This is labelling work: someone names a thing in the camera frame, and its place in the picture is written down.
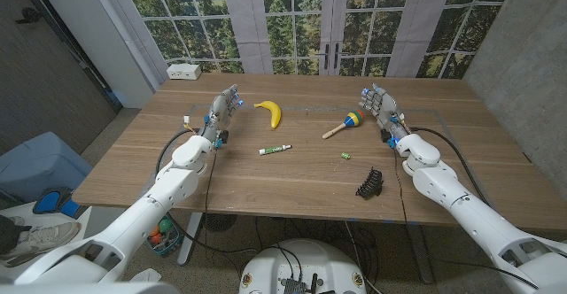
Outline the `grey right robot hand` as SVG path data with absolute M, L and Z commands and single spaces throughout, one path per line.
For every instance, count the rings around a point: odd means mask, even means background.
M 395 98 L 375 83 L 372 89 L 362 90 L 359 105 L 376 118 L 381 140 L 391 148 L 395 148 L 404 136 L 411 134 Z

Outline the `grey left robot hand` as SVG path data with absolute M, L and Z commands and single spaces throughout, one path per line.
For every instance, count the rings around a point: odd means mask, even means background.
M 237 93 L 237 85 L 233 84 L 216 96 L 205 116 L 205 124 L 198 135 L 211 141 L 215 146 L 228 142 L 228 126 L 235 111 L 243 104 Z

